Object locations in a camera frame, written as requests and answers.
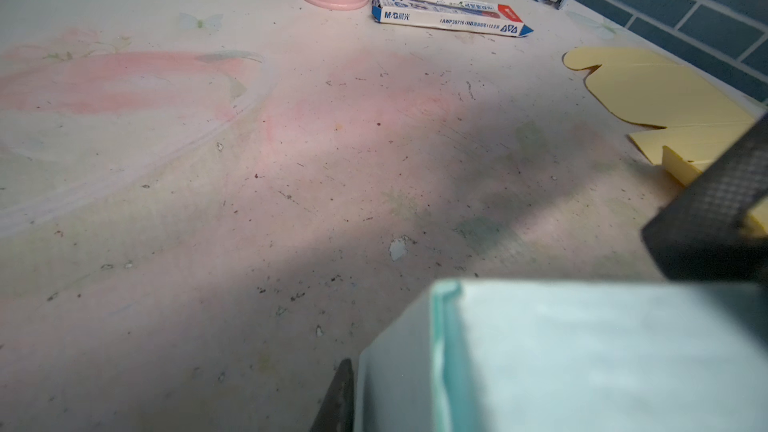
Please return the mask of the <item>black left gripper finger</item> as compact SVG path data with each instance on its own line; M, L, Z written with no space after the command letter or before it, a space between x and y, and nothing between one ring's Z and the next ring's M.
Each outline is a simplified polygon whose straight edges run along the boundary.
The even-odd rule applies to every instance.
M343 359L321 402L310 432L352 432L355 418L355 375L352 360Z

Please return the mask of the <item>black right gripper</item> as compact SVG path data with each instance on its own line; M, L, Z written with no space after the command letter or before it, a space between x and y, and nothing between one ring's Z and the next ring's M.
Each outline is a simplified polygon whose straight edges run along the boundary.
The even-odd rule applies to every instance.
M767 118L762 117L641 231L662 274L675 281L767 283L767 239L746 232L767 197Z

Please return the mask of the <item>light blue paper box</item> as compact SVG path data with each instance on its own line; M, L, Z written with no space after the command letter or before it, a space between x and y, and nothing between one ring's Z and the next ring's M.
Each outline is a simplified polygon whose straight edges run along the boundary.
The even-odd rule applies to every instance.
M763 431L746 283L440 280L361 353L358 431Z

